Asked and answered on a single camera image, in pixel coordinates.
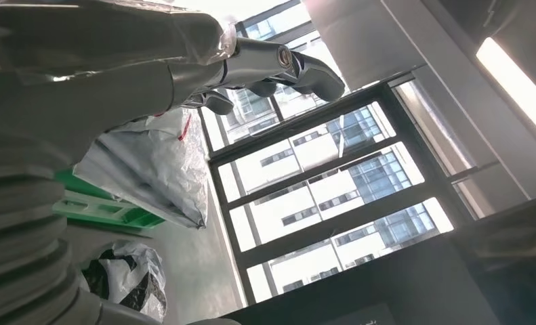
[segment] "plastic bag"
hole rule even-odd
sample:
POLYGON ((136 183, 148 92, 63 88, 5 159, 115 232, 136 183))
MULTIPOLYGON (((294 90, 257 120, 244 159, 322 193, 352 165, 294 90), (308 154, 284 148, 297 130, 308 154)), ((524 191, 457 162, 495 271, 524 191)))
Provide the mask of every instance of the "plastic bag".
POLYGON ((195 110, 178 108, 101 135, 74 175, 190 228, 205 226, 209 172, 195 110))
POLYGON ((160 322, 166 315, 166 277, 156 250, 138 242, 118 240, 100 249, 82 265, 83 289, 160 322))

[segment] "gray covering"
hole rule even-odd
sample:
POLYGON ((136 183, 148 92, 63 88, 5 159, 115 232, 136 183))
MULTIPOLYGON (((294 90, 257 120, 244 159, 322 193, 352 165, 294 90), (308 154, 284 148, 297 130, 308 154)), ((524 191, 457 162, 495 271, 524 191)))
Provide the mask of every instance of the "gray covering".
POLYGON ((178 108, 101 135, 74 175, 168 221, 205 226, 208 169, 196 110, 178 108))

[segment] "black and white plastic bag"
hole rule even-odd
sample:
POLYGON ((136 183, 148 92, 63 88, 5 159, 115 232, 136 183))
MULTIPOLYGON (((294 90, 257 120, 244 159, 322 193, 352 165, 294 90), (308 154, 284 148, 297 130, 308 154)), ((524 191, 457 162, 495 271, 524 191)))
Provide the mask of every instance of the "black and white plastic bag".
POLYGON ((84 289, 163 322, 166 278, 156 250, 138 242, 118 240, 82 265, 84 289))

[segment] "robotic arm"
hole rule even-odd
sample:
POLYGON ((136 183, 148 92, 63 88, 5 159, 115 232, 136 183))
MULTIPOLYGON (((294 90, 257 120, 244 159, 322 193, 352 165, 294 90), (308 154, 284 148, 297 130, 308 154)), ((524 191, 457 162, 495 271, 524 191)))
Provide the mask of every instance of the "robotic arm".
POLYGON ((225 37, 211 16, 141 1, 0 0, 0 324, 154 324, 78 289, 51 212, 54 172, 99 134, 181 105, 227 114, 218 87, 344 92, 314 58, 225 37))

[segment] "fluorescent light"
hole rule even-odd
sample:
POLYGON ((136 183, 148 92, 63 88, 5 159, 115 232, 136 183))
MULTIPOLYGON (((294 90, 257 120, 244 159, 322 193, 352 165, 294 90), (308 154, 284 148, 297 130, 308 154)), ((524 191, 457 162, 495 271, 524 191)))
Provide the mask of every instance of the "fluorescent light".
POLYGON ((536 85, 532 80, 492 38, 483 42, 477 58, 536 125, 536 85))

